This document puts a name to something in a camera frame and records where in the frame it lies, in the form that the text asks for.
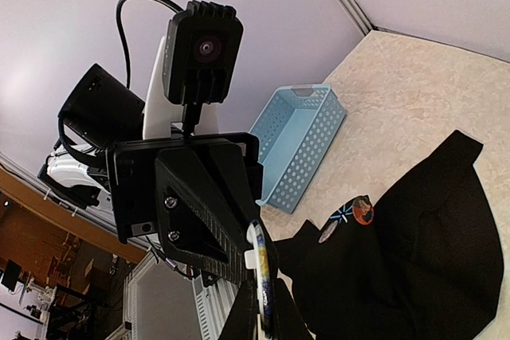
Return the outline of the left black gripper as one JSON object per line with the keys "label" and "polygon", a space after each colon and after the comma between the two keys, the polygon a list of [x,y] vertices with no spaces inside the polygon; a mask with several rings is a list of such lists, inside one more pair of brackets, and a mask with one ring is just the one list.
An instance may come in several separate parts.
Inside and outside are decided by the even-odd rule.
{"label": "left black gripper", "polygon": [[245,132],[114,144],[106,166],[120,242],[138,235],[135,225],[160,224],[168,257],[241,285],[246,231],[260,213],[258,155]]}

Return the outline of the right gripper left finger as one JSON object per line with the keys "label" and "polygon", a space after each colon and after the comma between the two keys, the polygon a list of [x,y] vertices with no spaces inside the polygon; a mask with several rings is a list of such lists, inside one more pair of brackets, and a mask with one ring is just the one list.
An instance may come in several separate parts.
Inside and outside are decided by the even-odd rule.
{"label": "right gripper left finger", "polygon": [[257,289],[253,279],[244,281],[221,332],[221,340],[252,340],[257,325]]}

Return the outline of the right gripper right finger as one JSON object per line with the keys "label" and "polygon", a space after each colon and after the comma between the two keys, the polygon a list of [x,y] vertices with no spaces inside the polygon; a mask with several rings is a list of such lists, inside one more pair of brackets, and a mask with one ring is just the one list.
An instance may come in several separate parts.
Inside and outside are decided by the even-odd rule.
{"label": "right gripper right finger", "polygon": [[273,338],[278,340],[312,340],[297,305],[283,279],[272,281]]}

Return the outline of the starry night blue brooch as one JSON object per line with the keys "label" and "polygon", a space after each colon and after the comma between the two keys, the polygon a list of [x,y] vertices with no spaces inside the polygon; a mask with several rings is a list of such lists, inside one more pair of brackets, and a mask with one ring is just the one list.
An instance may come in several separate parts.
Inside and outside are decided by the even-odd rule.
{"label": "starry night blue brooch", "polygon": [[251,221],[246,240],[252,246],[244,252],[245,267],[253,270],[257,285],[259,339],[275,339],[273,325],[273,283],[269,270],[269,254],[265,234],[259,221]]}

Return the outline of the orange portrait brooch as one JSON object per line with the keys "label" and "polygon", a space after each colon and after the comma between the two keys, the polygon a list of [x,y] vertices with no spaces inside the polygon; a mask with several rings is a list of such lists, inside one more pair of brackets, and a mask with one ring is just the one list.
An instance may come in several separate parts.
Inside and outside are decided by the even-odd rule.
{"label": "orange portrait brooch", "polygon": [[374,207],[367,195],[358,196],[354,199],[352,202],[352,212],[356,221],[361,225],[369,225],[375,215]]}

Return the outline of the black garment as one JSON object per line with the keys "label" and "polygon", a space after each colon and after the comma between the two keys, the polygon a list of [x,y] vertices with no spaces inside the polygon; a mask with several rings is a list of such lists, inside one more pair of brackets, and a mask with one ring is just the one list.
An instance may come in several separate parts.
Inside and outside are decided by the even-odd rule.
{"label": "black garment", "polygon": [[[280,269],[318,339],[471,339],[497,313],[500,237],[474,164],[483,146],[453,132],[377,202],[276,242]],[[335,232],[318,242],[328,222]]]}

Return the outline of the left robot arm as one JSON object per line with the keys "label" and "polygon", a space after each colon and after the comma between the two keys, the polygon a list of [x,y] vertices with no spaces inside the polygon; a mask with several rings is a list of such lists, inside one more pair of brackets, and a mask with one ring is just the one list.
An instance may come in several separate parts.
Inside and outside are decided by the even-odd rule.
{"label": "left robot arm", "polygon": [[166,256],[241,284],[249,278],[245,234],[259,213],[258,141],[193,135],[202,107],[225,99],[231,72],[194,66],[184,74],[172,73],[163,94],[183,107],[183,129],[144,139],[144,101],[93,65],[58,113],[58,144],[38,177],[81,208],[108,193],[120,242],[157,234]]}

